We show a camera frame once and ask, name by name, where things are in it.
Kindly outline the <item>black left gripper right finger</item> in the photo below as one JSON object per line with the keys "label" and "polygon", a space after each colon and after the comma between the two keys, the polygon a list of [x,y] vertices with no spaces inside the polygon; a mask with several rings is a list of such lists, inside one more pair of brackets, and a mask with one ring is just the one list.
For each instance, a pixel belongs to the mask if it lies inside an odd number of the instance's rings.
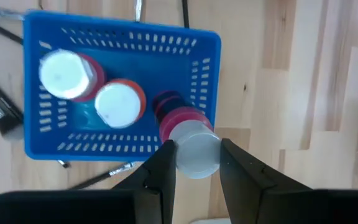
{"label": "black left gripper right finger", "polygon": [[221,141],[220,178],[232,223],[309,223],[309,187]]}

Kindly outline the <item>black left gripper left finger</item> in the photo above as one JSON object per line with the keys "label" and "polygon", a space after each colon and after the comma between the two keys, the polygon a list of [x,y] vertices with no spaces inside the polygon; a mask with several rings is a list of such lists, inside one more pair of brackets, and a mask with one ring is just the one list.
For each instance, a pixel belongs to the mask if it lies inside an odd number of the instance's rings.
{"label": "black left gripper left finger", "polygon": [[168,140],[130,176],[113,190],[124,193],[124,208],[114,215],[114,223],[170,224],[176,185],[176,151]]}

